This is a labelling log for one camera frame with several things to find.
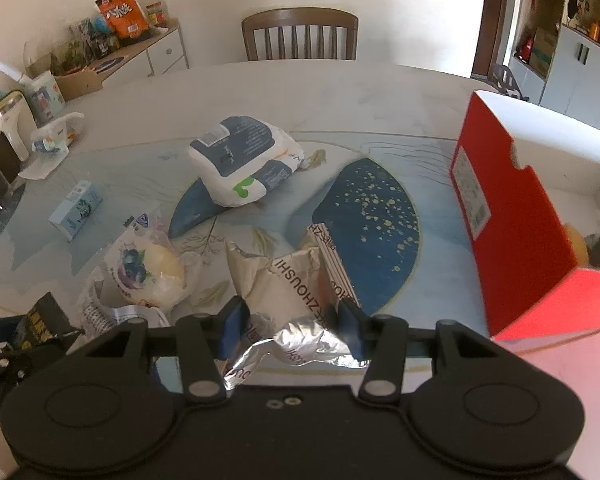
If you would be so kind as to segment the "blueberry bread bag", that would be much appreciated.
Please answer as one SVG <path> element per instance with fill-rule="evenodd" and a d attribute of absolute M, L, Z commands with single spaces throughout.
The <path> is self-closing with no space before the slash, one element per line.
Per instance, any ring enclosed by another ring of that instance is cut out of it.
<path fill-rule="evenodd" d="M 129 304 L 169 314 L 195 289 L 202 268 L 196 252 L 178 252 L 159 209 L 132 219 L 104 255 L 110 278 Z"/>

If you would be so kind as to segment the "beige foil snack bag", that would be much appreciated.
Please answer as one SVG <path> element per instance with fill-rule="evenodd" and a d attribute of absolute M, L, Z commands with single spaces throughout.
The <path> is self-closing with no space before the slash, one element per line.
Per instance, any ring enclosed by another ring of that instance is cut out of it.
<path fill-rule="evenodd" d="M 223 368 L 225 388 L 243 384 L 266 356 L 295 367 L 366 367 L 336 335 L 338 304 L 357 306 L 358 296 L 325 223 L 311 224 L 300 248 L 286 255 L 248 254 L 233 242 L 225 252 L 237 295 L 249 309 L 246 331 Z"/>

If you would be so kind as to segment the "white blue tissue pack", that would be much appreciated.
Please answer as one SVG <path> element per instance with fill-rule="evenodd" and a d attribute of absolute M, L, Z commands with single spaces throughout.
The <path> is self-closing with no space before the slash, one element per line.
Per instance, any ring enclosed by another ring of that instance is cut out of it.
<path fill-rule="evenodd" d="M 189 156 L 213 203 L 257 202 L 289 179 L 306 159 L 286 131 L 250 116 L 230 116 L 189 143 Z"/>

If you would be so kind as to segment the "yellow plush toy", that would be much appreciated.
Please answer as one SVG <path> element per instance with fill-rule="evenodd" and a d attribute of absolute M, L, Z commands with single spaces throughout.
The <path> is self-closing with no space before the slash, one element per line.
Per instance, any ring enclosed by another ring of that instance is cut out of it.
<path fill-rule="evenodd" d="M 581 268 L 587 268 L 590 265 L 590 257 L 588 256 L 588 245 L 583 235 L 569 223 L 565 223 L 562 228 L 576 257 L 577 265 Z"/>

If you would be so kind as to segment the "small dark wrapper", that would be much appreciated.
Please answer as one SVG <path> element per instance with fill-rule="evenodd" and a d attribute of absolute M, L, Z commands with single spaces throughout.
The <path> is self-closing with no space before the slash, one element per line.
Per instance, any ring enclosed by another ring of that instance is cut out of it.
<path fill-rule="evenodd" d="M 588 265 L 600 269 L 600 234 L 594 233 L 584 238 L 588 252 Z"/>

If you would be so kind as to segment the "white printed plastic pouch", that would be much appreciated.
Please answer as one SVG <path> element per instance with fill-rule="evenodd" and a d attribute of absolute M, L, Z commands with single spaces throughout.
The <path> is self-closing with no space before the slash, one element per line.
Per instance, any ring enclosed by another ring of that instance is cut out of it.
<path fill-rule="evenodd" d="M 109 307 L 102 302 L 104 282 L 91 281 L 81 292 L 78 300 L 79 323 L 83 335 L 87 339 L 106 334 L 118 325 L 133 321 L 145 321 L 149 328 L 168 327 L 170 325 L 166 315 L 153 307 L 126 304 L 121 307 Z"/>

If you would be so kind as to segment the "small light blue carton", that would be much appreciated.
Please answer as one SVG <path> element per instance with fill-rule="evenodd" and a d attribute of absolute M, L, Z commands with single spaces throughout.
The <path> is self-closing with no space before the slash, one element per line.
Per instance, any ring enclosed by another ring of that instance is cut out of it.
<path fill-rule="evenodd" d="M 48 221 L 72 242 L 101 203 L 102 196 L 94 183 L 80 181 L 50 214 Z"/>

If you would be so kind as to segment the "red cardboard shoe box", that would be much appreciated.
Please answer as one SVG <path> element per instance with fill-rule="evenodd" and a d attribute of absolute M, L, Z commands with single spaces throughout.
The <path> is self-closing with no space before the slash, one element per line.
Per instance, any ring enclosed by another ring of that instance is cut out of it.
<path fill-rule="evenodd" d="M 501 340 L 600 330 L 600 269 L 562 226 L 600 234 L 600 130 L 489 91 L 468 105 L 450 176 Z"/>

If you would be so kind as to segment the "crumpled white tissue pack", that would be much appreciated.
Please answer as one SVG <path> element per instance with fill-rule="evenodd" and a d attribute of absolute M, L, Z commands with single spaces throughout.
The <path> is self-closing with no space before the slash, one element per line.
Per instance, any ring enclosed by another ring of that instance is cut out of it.
<path fill-rule="evenodd" d="M 24 180 L 45 180 L 69 155 L 71 144 L 83 131 L 85 116 L 65 114 L 31 133 L 31 155 L 18 176 Z"/>

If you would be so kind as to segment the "wooden tray box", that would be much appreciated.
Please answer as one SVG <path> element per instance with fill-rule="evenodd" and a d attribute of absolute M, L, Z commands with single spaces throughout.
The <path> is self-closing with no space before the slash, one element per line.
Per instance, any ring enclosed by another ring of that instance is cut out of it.
<path fill-rule="evenodd" d="M 91 67 L 84 67 L 68 75 L 56 76 L 55 80 L 66 102 L 102 90 L 102 80 Z"/>

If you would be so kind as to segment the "black phone stand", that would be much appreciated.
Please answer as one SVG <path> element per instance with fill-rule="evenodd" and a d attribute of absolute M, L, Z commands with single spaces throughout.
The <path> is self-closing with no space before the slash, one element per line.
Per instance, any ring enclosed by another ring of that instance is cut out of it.
<path fill-rule="evenodd" d="M 503 96 L 509 96 L 524 102 L 530 101 L 530 98 L 522 93 L 512 70 L 506 65 L 494 63 L 488 81 Z"/>

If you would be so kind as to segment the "white side cabinet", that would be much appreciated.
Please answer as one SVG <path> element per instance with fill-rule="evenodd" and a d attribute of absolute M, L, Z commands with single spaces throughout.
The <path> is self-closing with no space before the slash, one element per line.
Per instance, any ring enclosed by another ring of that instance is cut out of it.
<path fill-rule="evenodd" d="M 188 69 L 188 59 L 178 20 L 170 18 L 169 27 L 155 27 L 147 40 L 122 47 L 91 67 L 102 80 L 102 89 L 113 89 L 146 78 Z"/>

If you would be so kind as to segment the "far wooden chair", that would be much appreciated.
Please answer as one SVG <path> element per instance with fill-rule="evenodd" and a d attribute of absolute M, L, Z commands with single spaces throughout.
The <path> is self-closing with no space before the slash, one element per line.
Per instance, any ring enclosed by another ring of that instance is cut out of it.
<path fill-rule="evenodd" d="M 267 10 L 242 20 L 242 39 L 249 61 L 355 61 L 358 18 L 320 6 Z"/>

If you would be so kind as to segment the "orange chip bag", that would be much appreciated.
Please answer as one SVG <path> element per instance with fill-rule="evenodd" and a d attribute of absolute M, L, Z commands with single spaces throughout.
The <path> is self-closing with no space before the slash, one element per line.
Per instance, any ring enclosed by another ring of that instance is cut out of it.
<path fill-rule="evenodd" d="M 96 0 L 99 13 L 120 44 L 135 44 L 150 37 L 150 27 L 136 0 Z"/>

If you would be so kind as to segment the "white wall cabinets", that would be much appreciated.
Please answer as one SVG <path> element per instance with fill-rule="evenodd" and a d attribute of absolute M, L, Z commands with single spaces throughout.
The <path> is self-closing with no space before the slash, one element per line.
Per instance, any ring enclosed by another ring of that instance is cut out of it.
<path fill-rule="evenodd" d="M 531 103 L 600 129 L 600 0 L 518 0 L 509 68 Z"/>

